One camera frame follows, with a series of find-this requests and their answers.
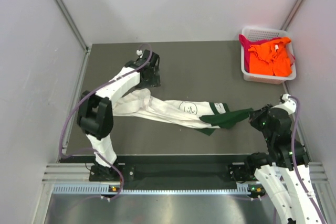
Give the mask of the white and green t-shirt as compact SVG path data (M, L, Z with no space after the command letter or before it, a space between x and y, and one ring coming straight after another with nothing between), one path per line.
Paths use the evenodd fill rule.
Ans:
M135 90L113 105L116 116L133 116L176 124L212 135L216 129L231 129L247 119L252 108L231 111L226 103L160 100L149 89Z

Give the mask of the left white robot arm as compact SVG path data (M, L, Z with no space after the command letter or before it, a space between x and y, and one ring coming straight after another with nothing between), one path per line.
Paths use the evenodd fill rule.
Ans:
M138 58L127 62L109 84L95 91L78 109L77 124L94 149L92 172L114 180L119 168L113 164L117 155L112 147L112 106L132 88L160 86L160 56L149 50L138 50Z

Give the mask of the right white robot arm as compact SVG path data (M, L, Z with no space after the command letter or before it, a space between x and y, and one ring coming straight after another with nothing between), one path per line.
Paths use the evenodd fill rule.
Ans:
M268 153L254 153L245 160L245 174L258 180L274 205L281 223L326 223L310 178L305 147L296 140L299 101L289 96L279 105L252 111L250 125L260 131Z

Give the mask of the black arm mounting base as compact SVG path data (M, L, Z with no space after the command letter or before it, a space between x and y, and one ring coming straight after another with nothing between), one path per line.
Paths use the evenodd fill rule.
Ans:
M224 182L252 182L244 154L120 155L114 166L126 182L149 177L214 178Z

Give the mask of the orange t-shirt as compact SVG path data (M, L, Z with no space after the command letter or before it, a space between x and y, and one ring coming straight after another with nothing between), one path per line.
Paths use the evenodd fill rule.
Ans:
M286 48L289 43L291 39L283 37L260 45L251 45L248 49L249 72L277 77L291 75L291 61Z

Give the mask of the pink t-shirt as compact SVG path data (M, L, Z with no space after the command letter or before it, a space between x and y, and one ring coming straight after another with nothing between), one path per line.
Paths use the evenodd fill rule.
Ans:
M283 38L283 37L276 37L276 38L273 38L271 40L275 40L275 39L279 39L279 38ZM243 47L243 52L244 52L244 67L246 68L247 72L249 72L250 53L249 53L248 49L250 48L250 46L251 45L260 45L260 44L263 44L263 43L271 41L271 40L250 41L244 35L242 35L242 34L239 35L239 41L240 41L240 43ZM287 51L287 54L289 56L289 59L291 61L291 66L292 66L295 60L291 57L291 55L288 53L288 51Z

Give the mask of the white plastic laundry basket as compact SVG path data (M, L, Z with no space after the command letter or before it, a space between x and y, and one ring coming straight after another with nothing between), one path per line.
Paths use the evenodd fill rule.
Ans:
M286 31L247 26L238 38L244 80L282 84L296 78L296 58Z

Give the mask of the left aluminium frame post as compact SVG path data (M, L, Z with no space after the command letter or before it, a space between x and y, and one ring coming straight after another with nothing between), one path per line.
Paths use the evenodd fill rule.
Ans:
M63 18L65 19L66 23L70 27L70 30L72 31L73 35L75 36L77 42L81 46L81 48L84 50L84 52L87 52L89 50L89 46L85 42L83 36L81 35L74 19L72 18L65 2L63 0L54 0L58 9L60 10Z

